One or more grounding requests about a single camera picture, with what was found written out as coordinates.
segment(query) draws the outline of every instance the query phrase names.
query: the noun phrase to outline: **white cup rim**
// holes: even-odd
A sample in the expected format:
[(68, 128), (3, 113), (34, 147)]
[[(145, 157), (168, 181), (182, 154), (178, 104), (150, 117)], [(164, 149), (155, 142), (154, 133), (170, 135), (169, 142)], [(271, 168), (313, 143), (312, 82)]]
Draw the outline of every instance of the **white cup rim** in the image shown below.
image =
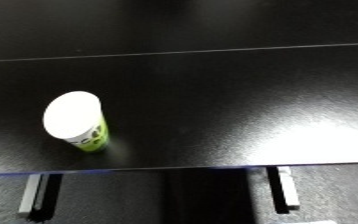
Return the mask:
[(45, 109), (43, 124), (55, 138), (78, 137), (100, 122), (101, 103), (97, 96), (85, 91), (65, 93)]

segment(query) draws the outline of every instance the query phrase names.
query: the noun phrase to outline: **paper cup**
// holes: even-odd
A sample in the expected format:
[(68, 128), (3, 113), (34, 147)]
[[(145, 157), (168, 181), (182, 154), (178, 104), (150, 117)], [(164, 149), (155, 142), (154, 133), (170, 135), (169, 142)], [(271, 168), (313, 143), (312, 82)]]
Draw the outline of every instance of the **paper cup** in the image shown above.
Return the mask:
[(108, 128), (97, 96), (83, 91), (63, 94), (46, 108), (46, 131), (85, 152), (96, 152), (108, 141)]

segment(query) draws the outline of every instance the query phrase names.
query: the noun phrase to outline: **floor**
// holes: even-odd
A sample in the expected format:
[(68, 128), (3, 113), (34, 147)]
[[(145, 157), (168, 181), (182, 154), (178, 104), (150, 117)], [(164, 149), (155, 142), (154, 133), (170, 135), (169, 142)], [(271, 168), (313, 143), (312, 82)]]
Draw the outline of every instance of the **floor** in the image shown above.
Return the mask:
[[(358, 223), (358, 165), (294, 167), (301, 209), (277, 214), (263, 168), (68, 174), (45, 223)], [(0, 223), (17, 217), (26, 176), (0, 176)]]

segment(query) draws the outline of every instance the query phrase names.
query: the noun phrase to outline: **table surface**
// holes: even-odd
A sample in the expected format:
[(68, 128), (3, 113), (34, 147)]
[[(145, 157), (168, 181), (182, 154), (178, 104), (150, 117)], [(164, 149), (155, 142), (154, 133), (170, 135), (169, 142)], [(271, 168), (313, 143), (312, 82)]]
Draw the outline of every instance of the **table surface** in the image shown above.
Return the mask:
[[(111, 144), (50, 137), (45, 107), (98, 95)], [(358, 46), (0, 62), (0, 173), (358, 163)]]
[(0, 60), (358, 43), (358, 0), (0, 0)]

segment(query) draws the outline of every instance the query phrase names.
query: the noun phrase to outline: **cup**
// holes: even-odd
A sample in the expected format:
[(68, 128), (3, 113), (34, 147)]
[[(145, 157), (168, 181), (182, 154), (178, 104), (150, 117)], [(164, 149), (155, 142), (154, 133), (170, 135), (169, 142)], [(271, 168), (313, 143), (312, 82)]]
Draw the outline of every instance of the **cup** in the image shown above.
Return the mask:
[(97, 96), (74, 91), (53, 100), (43, 117), (45, 130), (85, 152), (103, 150), (108, 142), (108, 128)]

